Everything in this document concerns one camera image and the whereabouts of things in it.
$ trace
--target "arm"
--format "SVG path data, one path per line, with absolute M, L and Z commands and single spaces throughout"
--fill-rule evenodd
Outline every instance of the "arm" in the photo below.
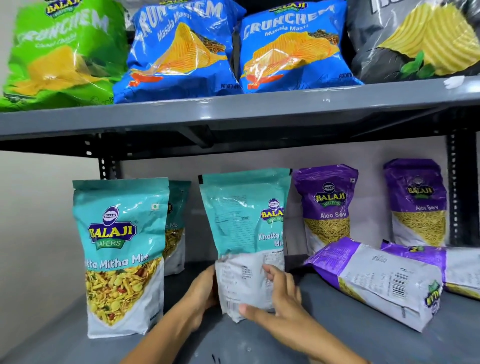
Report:
M 198 329 L 205 310 L 216 303 L 215 267 L 195 278 L 183 298 L 120 364 L 171 364 L 188 336 Z
M 270 265 L 264 265 L 264 270 L 274 283 L 276 313 L 241 304 L 239 311 L 245 318 L 264 327 L 281 343 L 325 364 L 368 364 L 303 309 L 300 289 L 291 274 Z

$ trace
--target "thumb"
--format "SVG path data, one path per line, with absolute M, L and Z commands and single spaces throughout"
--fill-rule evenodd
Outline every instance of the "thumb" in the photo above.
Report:
M 275 316 L 266 311 L 245 303 L 239 305 L 239 312 L 246 319 L 257 323 L 266 329 L 272 324 L 272 320 L 275 319 Z

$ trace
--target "plastic packaging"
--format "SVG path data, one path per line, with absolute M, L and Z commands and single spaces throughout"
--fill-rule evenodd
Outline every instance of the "plastic packaging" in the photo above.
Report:
M 129 71 L 114 87 L 115 103 L 242 93 L 230 62 L 233 28 L 244 14 L 233 0 L 142 7 L 133 16 Z
M 340 53 L 346 11 L 344 0 L 293 2 L 244 18 L 243 91 L 361 85 Z
M 393 159 L 384 164 L 397 244 L 445 246 L 447 192 L 431 159 Z
M 165 226 L 165 276 L 178 274 L 185 268 L 185 221 L 183 212 L 188 199 L 190 181 L 169 181 L 167 224 Z
M 381 249 L 439 267 L 446 291 L 480 300 L 480 248 L 407 247 L 383 241 Z
M 480 72 L 475 1 L 348 0 L 352 71 L 367 84 Z
M 113 0 L 38 2 L 18 11 L 0 111 L 113 103 L 126 71 L 123 8 Z
M 163 314 L 168 179 L 73 181 L 88 337 L 144 334 Z
M 292 173 L 302 196 L 307 251 L 313 255 L 325 245 L 350 237 L 348 206 L 359 172 L 345 164 L 303 168 Z
M 305 264 L 339 291 L 419 332 L 440 307 L 438 267 L 350 238 L 328 244 Z
M 291 170 L 278 168 L 199 176 L 212 229 L 222 312 L 243 320 L 240 303 L 271 310 L 273 284 L 262 264 L 285 269 L 283 216 Z

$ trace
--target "chip bag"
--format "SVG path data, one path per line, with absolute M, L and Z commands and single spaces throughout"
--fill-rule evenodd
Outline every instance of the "chip bag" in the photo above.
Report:
M 215 262 L 222 313 L 244 319 L 240 303 L 271 310 L 273 284 L 262 264 L 285 269 L 283 215 L 291 170 L 251 170 L 199 176 L 218 250 Z
M 73 181 L 88 337 L 144 334 L 163 314 L 168 179 Z
M 440 307 L 436 266 L 342 238 L 305 261 L 337 290 L 422 332 Z
M 127 54 L 123 8 L 113 0 L 22 7 L 0 111 L 112 104 Z
M 245 9 L 233 0 L 172 0 L 133 16 L 129 71 L 115 103 L 241 93 L 230 61 L 232 33 Z
M 384 174 L 395 242 L 445 246 L 447 191 L 440 166 L 431 159 L 393 159 Z
M 241 22 L 245 92 L 361 85 L 340 53 L 344 0 L 293 2 Z
M 381 249 L 439 267 L 446 291 L 480 300 L 480 248 L 402 246 L 383 241 Z
M 307 251 L 313 255 L 325 245 L 350 236 L 348 206 L 359 172 L 345 164 L 302 168 L 292 174 L 301 195 Z
M 353 73 L 368 84 L 477 75 L 479 11 L 474 1 L 348 0 Z
M 185 222 L 183 212 L 190 181 L 169 181 L 167 224 L 165 226 L 165 275 L 178 274 L 185 267 Z

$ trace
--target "teal snack packet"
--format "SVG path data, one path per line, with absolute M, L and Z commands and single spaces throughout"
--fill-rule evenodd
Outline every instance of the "teal snack packet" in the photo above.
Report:
M 212 229 L 222 312 L 244 319 L 240 303 L 271 310 L 273 284 L 262 264 L 285 269 L 283 216 L 291 170 L 273 168 L 199 176 Z
M 128 50 L 124 10 L 114 0 L 21 7 L 0 111 L 113 104 Z
M 168 178 L 73 181 L 88 337 L 144 334 L 163 315 Z
M 169 181 L 167 224 L 165 226 L 165 275 L 178 274 L 185 268 L 185 221 L 183 212 L 190 181 Z

